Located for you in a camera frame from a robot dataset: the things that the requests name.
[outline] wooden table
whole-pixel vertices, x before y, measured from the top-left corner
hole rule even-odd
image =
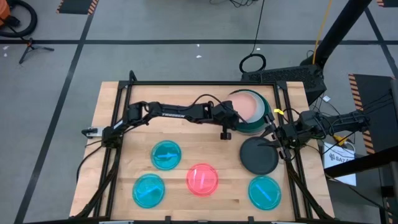
[[[93,126],[110,125],[117,86],[117,82],[102,83]],[[159,101],[173,105],[190,105],[204,93],[223,100],[228,93],[243,88],[260,93],[267,99],[272,111],[275,109],[275,97],[271,86],[139,85],[132,88],[131,103]],[[288,88],[292,108],[297,111],[308,110],[302,83],[289,82]],[[280,98],[284,105],[282,91]],[[205,97],[199,103],[209,100]],[[246,221],[248,216],[253,216],[255,221],[293,221],[294,213],[284,161],[279,159],[279,165],[269,174],[279,183],[282,190],[279,206],[271,211],[259,210],[250,202],[247,193],[248,184],[255,175],[247,171],[239,160],[239,148],[249,136],[232,132],[232,140],[222,141],[220,131],[220,126],[192,124],[183,119],[155,118],[150,121],[149,126],[141,126],[125,134],[111,219],[164,220],[165,216],[169,215],[172,220]],[[150,161],[153,146],[165,139],[177,142],[182,149],[180,164],[170,171],[157,170]],[[317,147],[315,141],[310,141],[309,145]],[[87,147],[85,156],[97,147],[97,144]],[[98,188],[104,152],[103,149],[94,154],[81,168],[70,215],[77,214]],[[310,147],[303,148],[301,152],[309,191],[325,211],[334,216],[318,152]],[[185,183],[189,168],[202,162],[212,165],[219,177],[217,190],[206,198],[194,196]],[[140,176],[148,173],[163,178],[166,194],[158,206],[144,209],[133,201],[132,187]],[[298,188],[297,194],[301,216],[305,217],[302,195]],[[104,214],[107,197],[108,193],[105,192],[101,214]]]

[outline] red petri dish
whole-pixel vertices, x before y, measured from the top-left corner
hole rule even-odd
[[[187,173],[187,186],[196,196],[210,196],[218,186],[217,171],[208,164],[196,164]]]

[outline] gray floor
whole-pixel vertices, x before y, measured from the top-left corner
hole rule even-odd
[[[87,16],[56,14],[57,1],[27,2],[39,15],[33,38],[80,38]],[[333,2],[323,35],[345,2]],[[317,0],[266,1],[259,38],[315,40],[327,4],[328,1]],[[207,0],[100,0],[87,39],[253,39],[260,6],[257,2],[235,9],[228,2],[214,6]],[[398,9],[383,9],[376,2],[369,8],[382,36],[398,40],[394,25]],[[345,39],[376,40],[365,15]],[[24,46],[0,44],[0,103],[4,105],[0,110],[3,118],[0,216],[4,223],[12,223],[16,217],[76,50],[76,45],[51,47],[55,48],[54,52],[35,52],[21,66],[17,62]],[[280,68],[298,65],[313,45],[257,45],[256,48],[266,56],[267,68]],[[398,46],[388,48],[398,60]],[[68,217],[75,191],[75,171],[86,142],[80,131],[91,124],[101,82],[126,79],[130,69],[140,80],[239,80],[238,64],[251,49],[252,45],[238,44],[84,45],[24,221]],[[255,60],[247,62],[245,69],[254,70],[259,64]],[[379,45],[337,47],[324,74],[326,95],[341,113],[354,109],[349,73],[393,76]],[[322,104],[322,111],[334,113],[327,104]],[[356,136],[356,148],[358,154],[365,154],[360,134]],[[377,192],[377,183],[358,182],[366,190]],[[344,186],[336,183],[329,186],[338,218],[379,222],[378,209],[366,203],[350,203],[354,193],[342,197],[338,192]]]

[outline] yellow clip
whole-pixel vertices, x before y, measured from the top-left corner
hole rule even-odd
[[[274,109],[274,113],[279,113],[279,114],[281,114],[281,115],[283,115],[283,114],[284,114],[284,112],[283,112],[283,111],[281,111],[280,109]]]

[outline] orange and black hazard tape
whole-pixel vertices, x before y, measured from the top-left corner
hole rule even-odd
[[[60,3],[60,5],[57,8],[57,13],[60,13],[60,9],[62,7],[63,1],[64,0],[61,0],[61,3]],[[91,2],[90,7],[88,8],[88,12],[87,12],[88,15],[92,15],[94,13],[95,8],[97,7],[97,4],[98,4],[98,0],[93,0]]]
[[[376,0],[377,4],[381,7],[384,7],[384,2],[383,0]]]
[[[353,98],[354,98],[355,108],[357,110],[363,111],[363,104],[361,101],[361,96],[359,95],[358,86],[356,84],[355,76],[353,74],[348,74],[348,79],[349,79],[349,85],[351,87],[351,92],[352,92]],[[371,137],[371,133],[369,132],[369,130],[365,131],[363,133],[363,141],[365,142],[366,152],[368,154],[374,154],[372,137]]]
[[[98,0],[93,0],[90,7],[88,8],[88,15],[92,15],[94,13],[95,7],[97,7]]]

